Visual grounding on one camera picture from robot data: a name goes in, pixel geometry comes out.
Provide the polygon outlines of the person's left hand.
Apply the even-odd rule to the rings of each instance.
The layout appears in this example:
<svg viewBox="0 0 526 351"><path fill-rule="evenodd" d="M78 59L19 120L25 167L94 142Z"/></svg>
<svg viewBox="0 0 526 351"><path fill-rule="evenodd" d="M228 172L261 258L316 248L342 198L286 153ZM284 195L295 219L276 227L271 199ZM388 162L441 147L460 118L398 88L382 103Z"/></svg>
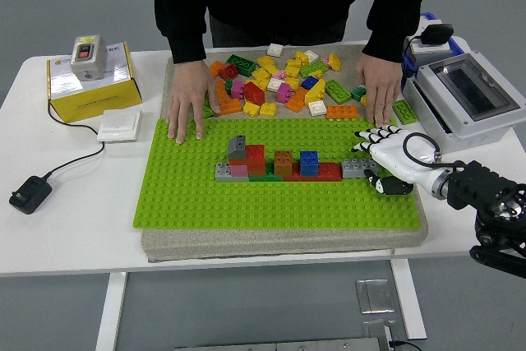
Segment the person's left hand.
<svg viewBox="0 0 526 351"><path fill-rule="evenodd" d="M381 127L390 120L391 107L401 92L402 66L363 53L356 72L367 90L367 121Z"/></svg>

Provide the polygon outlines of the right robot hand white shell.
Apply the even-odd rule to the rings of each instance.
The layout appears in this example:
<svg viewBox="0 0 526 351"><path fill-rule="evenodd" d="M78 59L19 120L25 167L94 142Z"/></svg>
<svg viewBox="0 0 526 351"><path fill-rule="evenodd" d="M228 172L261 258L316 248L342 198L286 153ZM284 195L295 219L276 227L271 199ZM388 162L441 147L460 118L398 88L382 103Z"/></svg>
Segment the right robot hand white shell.
<svg viewBox="0 0 526 351"><path fill-rule="evenodd" d="M367 152L391 175L380 178L366 171L366 178L380 193L386 195L405 195L420 185L430 195L443 199L441 188L445 185L448 173L445 166L435 162L436 145L429 136L384 125L364 132L356 132L363 139L353 147L354 151Z"/></svg>

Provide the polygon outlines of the person's right hand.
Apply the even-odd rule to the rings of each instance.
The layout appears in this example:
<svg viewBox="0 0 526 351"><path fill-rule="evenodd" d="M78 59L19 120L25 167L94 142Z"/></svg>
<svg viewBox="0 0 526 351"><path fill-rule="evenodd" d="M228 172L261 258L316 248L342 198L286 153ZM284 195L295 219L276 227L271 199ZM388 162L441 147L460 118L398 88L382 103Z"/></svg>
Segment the person's right hand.
<svg viewBox="0 0 526 351"><path fill-rule="evenodd" d="M214 113L220 113L215 81L205 62L200 60L175 64L167 114L169 139L174 139L178 144L185 141L190 109L196 124L196 139L202 138L205 97L208 97Z"/></svg>

